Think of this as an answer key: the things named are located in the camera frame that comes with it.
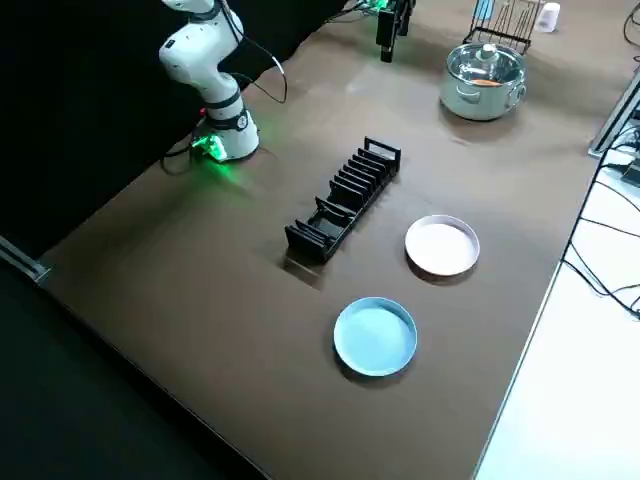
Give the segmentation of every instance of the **black dish rack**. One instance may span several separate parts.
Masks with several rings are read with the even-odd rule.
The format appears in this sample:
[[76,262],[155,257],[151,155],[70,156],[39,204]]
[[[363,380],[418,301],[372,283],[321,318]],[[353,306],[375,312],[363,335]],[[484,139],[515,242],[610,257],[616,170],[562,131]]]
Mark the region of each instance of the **black dish rack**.
[[364,212],[400,170],[402,151],[364,139],[364,148],[329,181],[331,193],[316,197],[316,211],[306,220],[284,228],[289,248],[318,263],[336,252]]
[[524,55],[543,0],[476,0],[464,43],[495,43]]

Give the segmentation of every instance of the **metal rack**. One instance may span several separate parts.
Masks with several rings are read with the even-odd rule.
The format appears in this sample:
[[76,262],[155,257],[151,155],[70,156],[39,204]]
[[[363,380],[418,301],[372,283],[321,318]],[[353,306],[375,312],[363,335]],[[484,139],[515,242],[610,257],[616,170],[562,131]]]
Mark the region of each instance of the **metal rack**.
[[525,54],[543,0],[476,0],[464,43],[495,43]]

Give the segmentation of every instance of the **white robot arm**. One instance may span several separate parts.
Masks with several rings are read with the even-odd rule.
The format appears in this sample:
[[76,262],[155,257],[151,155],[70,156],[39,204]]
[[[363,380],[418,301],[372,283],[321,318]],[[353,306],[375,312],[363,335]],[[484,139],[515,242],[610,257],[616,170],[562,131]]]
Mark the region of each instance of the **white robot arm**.
[[242,22],[224,0],[162,2],[189,14],[189,23],[167,39],[159,56],[171,78],[191,85],[202,96],[207,109],[205,124],[221,152],[215,155],[216,160],[251,155],[258,148],[258,129],[236,80],[218,71],[218,64],[238,46]]

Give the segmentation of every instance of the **black cable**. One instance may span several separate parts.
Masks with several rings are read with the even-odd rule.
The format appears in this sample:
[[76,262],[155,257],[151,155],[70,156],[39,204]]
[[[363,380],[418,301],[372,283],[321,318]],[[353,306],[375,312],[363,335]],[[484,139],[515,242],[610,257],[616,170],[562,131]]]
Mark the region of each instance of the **black cable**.
[[628,164],[624,164],[624,163],[607,163],[604,165],[601,165],[597,170],[596,170],[596,176],[598,175],[598,173],[600,173],[600,170],[605,170],[605,169],[610,169],[613,170],[614,172],[618,172],[620,174],[623,174],[624,172],[627,171],[627,169],[629,168]]
[[[171,152],[171,154],[167,154],[165,155],[163,158],[160,159],[160,168],[162,169],[162,171],[164,173],[166,173],[167,175],[170,175],[172,177],[176,177],[178,175],[183,175],[187,172],[189,172],[191,170],[191,168],[193,167],[193,149],[192,149],[192,142],[193,139],[193,134],[191,135],[191,139],[189,140],[189,145],[187,145],[184,148],[181,148],[180,150],[176,151],[176,152]],[[187,166],[185,168],[183,168],[182,170],[172,170],[171,168],[169,168],[167,166],[167,159],[172,158],[172,157],[177,157],[178,155],[182,154],[182,153],[186,153],[189,152],[189,162],[187,164]]]
[[262,93],[264,93],[266,96],[268,96],[269,98],[271,98],[273,101],[278,102],[278,103],[285,103],[287,101],[287,86],[285,84],[285,94],[284,94],[284,98],[282,100],[280,100],[279,98],[274,97],[273,95],[271,95],[269,92],[267,92],[264,88],[262,88],[260,85],[258,85],[256,83],[255,80],[253,80],[251,77],[249,77],[248,75],[245,75],[244,73],[238,73],[238,72],[232,72],[229,75],[233,76],[233,77],[240,77],[242,79],[244,79],[245,81],[249,82],[250,84],[252,84],[254,87],[256,87],[258,90],[262,90]]
[[623,131],[621,131],[620,133],[618,133],[618,135],[616,135],[616,139],[629,133],[631,130],[635,129],[635,133],[638,134],[638,126],[637,125],[629,125],[627,128],[625,128]]
[[578,267],[576,267],[573,263],[571,263],[569,260],[563,260],[563,263],[565,263],[571,270],[573,270],[575,273],[577,273],[578,275],[580,275],[580,277],[582,277],[582,279],[585,281],[585,283],[587,285],[589,285],[589,287],[591,287],[591,289],[596,292],[598,295],[600,295],[601,297],[610,297],[612,295],[615,295],[616,293],[622,292],[624,290],[631,290],[634,288],[639,288],[640,287],[640,283],[636,283],[634,285],[626,285],[624,287],[620,287],[620,288],[616,288],[615,290],[612,290],[610,293],[607,292],[601,292],[600,290],[598,290],[596,288],[596,286],[591,282],[591,280],[589,280],[587,278],[587,276],[582,273],[580,271],[580,269]]
[[635,141],[633,143],[630,143],[630,142],[621,143],[620,145],[616,145],[615,147],[612,147],[611,150],[613,150],[614,152],[619,152],[622,147],[629,147],[629,148],[633,148],[634,150],[639,150],[640,148],[638,147],[640,147],[640,142]]
[[365,18],[373,17],[372,14],[367,12],[366,10],[361,10],[361,15],[358,18],[354,18],[353,20],[329,20],[325,23],[356,23],[364,20]]
[[597,185],[601,185],[601,186],[605,187],[608,190],[611,190],[613,193],[615,193],[620,198],[622,198],[625,202],[627,202],[629,205],[631,205],[638,213],[640,213],[640,207],[638,207],[635,203],[633,203],[631,200],[629,200],[629,198],[627,198],[625,195],[623,195],[622,193],[617,191],[615,188],[610,187],[606,183],[602,183],[600,180],[596,180],[594,183],[597,184]]
[[591,220],[590,218],[580,217],[580,220],[584,220],[588,223],[593,223],[594,225],[600,225],[601,227],[608,228],[610,230],[614,230],[616,232],[624,233],[625,235],[631,235],[632,237],[640,238],[640,233],[628,232],[626,230],[622,230],[621,228],[614,227],[613,225],[608,225],[606,223],[601,223],[596,220]]
[[[600,280],[600,278],[598,278],[598,276],[593,273],[593,270],[591,270],[591,268],[589,267],[589,265],[587,264],[587,262],[584,261],[584,258],[582,258],[582,255],[580,255],[580,252],[578,252],[578,249],[575,247],[575,245],[573,244],[573,242],[569,242],[569,245],[571,246],[571,248],[573,248],[573,251],[576,253],[576,255],[578,256],[578,258],[580,259],[580,262],[582,263],[582,265],[584,265],[584,267],[587,269],[587,271],[589,272],[589,274],[596,280],[596,282],[598,282],[598,285],[600,286],[600,288],[602,290],[604,290],[604,292],[606,293],[606,296],[611,297],[613,300],[615,300],[615,302],[620,305],[627,313],[629,313],[630,315],[632,315],[636,321],[640,321],[640,310],[633,310],[631,307],[625,305],[622,300],[620,300],[616,294],[614,292],[612,292],[611,290],[609,290],[607,288],[607,286],[602,282],[602,280]],[[568,262],[567,260],[563,260],[564,263],[566,263],[567,265],[571,264],[571,262]],[[578,269],[576,268],[575,265],[571,264],[571,268],[574,272],[578,272]],[[587,280],[586,276],[584,274],[582,274],[582,272],[580,272],[580,276],[582,277],[583,280],[585,280],[589,286],[594,289],[595,291],[598,291],[595,289],[594,285]]]
[[635,7],[633,7],[633,10],[631,10],[631,13],[629,15],[627,15],[627,18],[625,19],[624,23],[622,24],[622,35],[624,36],[624,39],[627,43],[634,45],[636,47],[640,47],[640,44],[638,44],[637,42],[634,42],[633,40],[631,40],[629,38],[629,35],[627,34],[627,28],[629,26],[629,23],[635,25],[635,26],[640,26],[640,22],[638,22],[635,19],[635,14],[638,12],[638,10],[640,10],[640,3],[638,3]]
[[184,152],[188,152],[190,148],[191,148],[191,143],[189,143],[189,145],[187,145],[186,147],[182,147],[181,149],[176,150],[175,152],[165,153],[164,158],[177,157],[178,155],[182,155]]
[[267,91],[264,88],[256,85],[256,83],[253,80],[251,80],[251,83],[256,87],[258,87],[260,90],[262,90],[265,94],[267,94],[270,98],[272,98],[276,102],[285,103],[287,101],[287,95],[289,94],[289,82],[287,80],[287,75],[284,73],[284,69],[282,68],[282,65],[280,65],[280,62],[278,61],[278,59],[269,50],[264,48],[255,40],[249,38],[242,30],[240,30],[240,28],[235,24],[235,22],[233,22],[231,18],[232,17],[231,10],[229,10],[229,7],[226,1],[222,1],[221,3],[222,3],[222,14],[224,15],[224,18],[227,21],[227,24],[229,25],[229,28],[231,29],[233,36],[235,37],[238,45],[240,45],[240,39],[238,38],[238,35],[236,35],[236,32],[238,32],[242,38],[244,38],[247,42],[251,43],[254,47],[256,47],[257,49],[269,55],[273,63],[278,67],[278,70],[280,70],[280,73],[282,74],[282,79],[284,81],[284,94],[283,94],[282,101],[277,100],[273,95],[271,95],[270,93],[267,93]]
[[349,13],[352,13],[352,12],[361,11],[363,10],[363,7],[364,9],[367,9],[367,2],[360,1],[356,3],[353,7],[341,10],[335,15],[330,16],[324,21],[324,23],[330,23],[330,22],[333,22],[336,18],[344,17],[345,15],[348,15]]

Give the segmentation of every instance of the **white bottle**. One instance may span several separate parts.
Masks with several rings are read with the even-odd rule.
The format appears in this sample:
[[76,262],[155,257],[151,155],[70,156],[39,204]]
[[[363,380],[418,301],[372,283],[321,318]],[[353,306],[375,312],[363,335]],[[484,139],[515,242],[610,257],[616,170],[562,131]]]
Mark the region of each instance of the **white bottle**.
[[555,2],[545,3],[536,20],[536,32],[551,33],[556,29],[558,16],[560,15],[560,4]]

